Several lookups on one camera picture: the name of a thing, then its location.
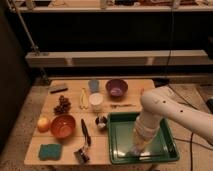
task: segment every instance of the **sponge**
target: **sponge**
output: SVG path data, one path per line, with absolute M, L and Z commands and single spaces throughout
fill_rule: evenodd
M 40 160 L 59 160 L 61 151 L 61 144 L 41 144 L 38 157 Z

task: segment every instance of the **bowl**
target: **bowl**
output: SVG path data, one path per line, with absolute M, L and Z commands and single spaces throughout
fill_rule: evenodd
M 75 119 L 71 115 L 60 115 L 53 119 L 50 131 L 52 135 L 56 138 L 67 138 L 75 130 Z
M 106 90 L 112 97 L 121 97 L 128 90 L 128 84 L 122 79 L 111 79 L 106 83 Z

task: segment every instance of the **green tray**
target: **green tray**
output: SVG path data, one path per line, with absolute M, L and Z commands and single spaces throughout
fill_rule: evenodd
M 157 136 L 146 146 L 141 156 L 126 155 L 133 146 L 132 132 L 138 115 L 138 112 L 109 113 L 108 137 L 111 163 L 160 163 L 179 160 L 176 144 L 165 119 L 160 122 Z

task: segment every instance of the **orange bowl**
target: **orange bowl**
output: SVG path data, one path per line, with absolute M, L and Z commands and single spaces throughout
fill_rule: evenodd
M 75 130 L 75 119 L 71 115 L 60 115 L 53 119 L 50 131 L 52 135 L 56 138 L 67 138 Z

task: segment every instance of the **small cup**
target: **small cup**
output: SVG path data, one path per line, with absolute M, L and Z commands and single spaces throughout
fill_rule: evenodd
M 101 93 L 93 93 L 89 96 L 89 103 L 94 112 L 101 111 L 103 100 L 103 95 Z

